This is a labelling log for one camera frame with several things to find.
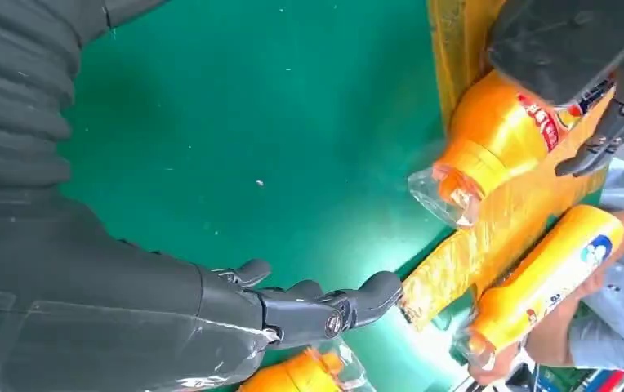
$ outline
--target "yellow bottle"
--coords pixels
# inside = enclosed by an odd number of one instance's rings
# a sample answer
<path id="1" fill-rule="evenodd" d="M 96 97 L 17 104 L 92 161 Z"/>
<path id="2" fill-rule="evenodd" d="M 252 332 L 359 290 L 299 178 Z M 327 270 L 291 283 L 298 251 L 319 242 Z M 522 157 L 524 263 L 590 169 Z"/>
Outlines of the yellow bottle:
<path id="1" fill-rule="evenodd" d="M 457 346 L 488 368 L 500 350 L 522 339 L 620 246 L 624 228 L 596 207 L 570 209 L 500 286 L 478 301 Z"/>
<path id="2" fill-rule="evenodd" d="M 288 361 L 257 372 L 239 392 L 341 392 L 343 362 L 335 353 L 307 349 Z"/>
<path id="3" fill-rule="evenodd" d="M 492 71 L 461 98 L 446 150 L 410 176 L 411 193 L 444 221 L 472 226 L 480 202 L 537 166 L 612 86 L 604 80 L 571 105 L 550 108 Z"/>

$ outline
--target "green table surface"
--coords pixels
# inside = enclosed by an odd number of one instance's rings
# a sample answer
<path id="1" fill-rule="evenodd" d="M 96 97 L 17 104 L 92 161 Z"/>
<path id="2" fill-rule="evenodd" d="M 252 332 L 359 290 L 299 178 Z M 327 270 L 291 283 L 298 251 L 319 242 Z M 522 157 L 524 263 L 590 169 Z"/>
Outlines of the green table surface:
<path id="1" fill-rule="evenodd" d="M 265 258 L 264 285 L 405 275 L 449 234 L 406 185 L 444 143 L 430 48 L 425 0 L 174 0 L 87 49 L 65 192 L 148 249 Z M 443 327 L 345 339 L 380 392 L 439 391 Z"/>

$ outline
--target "plastic bottle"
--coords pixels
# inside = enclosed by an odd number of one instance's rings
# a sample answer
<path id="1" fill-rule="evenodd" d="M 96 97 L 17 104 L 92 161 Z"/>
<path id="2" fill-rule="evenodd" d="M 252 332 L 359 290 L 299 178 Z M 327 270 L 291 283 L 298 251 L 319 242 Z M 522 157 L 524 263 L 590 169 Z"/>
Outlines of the plastic bottle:
<path id="1" fill-rule="evenodd" d="M 457 348 L 482 368 L 520 341 L 620 246 L 624 228 L 596 207 L 570 209 L 500 286 L 487 290 Z"/>
<path id="2" fill-rule="evenodd" d="M 239 392 L 341 392 L 337 375 L 344 364 L 333 352 L 307 349 L 284 363 L 264 368 Z"/>
<path id="3" fill-rule="evenodd" d="M 549 108 L 492 71 L 461 99 L 443 155 L 409 177 L 411 193 L 449 224 L 472 226 L 480 202 L 535 168 L 612 86 L 606 79 L 571 105 Z"/>

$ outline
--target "human hand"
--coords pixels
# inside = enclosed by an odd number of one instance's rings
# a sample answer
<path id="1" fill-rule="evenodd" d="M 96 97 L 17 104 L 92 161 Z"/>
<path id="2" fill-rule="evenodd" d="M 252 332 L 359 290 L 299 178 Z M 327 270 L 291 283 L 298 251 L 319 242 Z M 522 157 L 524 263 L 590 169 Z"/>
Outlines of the human hand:
<path id="1" fill-rule="evenodd" d="M 519 354 L 519 342 L 506 347 L 495 358 L 495 366 L 491 370 L 484 370 L 475 365 L 469 365 L 468 373 L 481 385 L 490 385 L 494 381 L 500 380 L 509 375 L 512 363 Z"/>
<path id="2" fill-rule="evenodd" d="M 578 301 L 598 292 L 605 285 L 605 270 L 604 267 L 600 267 L 594 271 L 581 286 L 577 287 L 577 289 L 570 294 L 570 297 Z"/>

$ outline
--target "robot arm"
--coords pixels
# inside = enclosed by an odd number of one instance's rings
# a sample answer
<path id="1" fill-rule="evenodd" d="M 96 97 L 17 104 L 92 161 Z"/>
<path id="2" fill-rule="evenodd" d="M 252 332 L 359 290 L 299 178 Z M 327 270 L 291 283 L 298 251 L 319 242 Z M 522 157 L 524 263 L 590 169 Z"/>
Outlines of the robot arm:
<path id="1" fill-rule="evenodd" d="M 0 1 L 0 391 L 187 391 L 242 381 L 270 348 L 333 338 L 398 299 L 392 273 L 324 294 L 252 288 L 111 238 L 64 198 L 56 142 L 83 46 L 164 0 Z"/>
<path id="2" fill-rule="evenodd" d="M 616 93 L 594 135 L 558 176 L 604 167 L 624 143 L 624 1 L 508 0 L 491 31 L 497 71 L 551 105 L 566 105 L 611 73 Z"/>

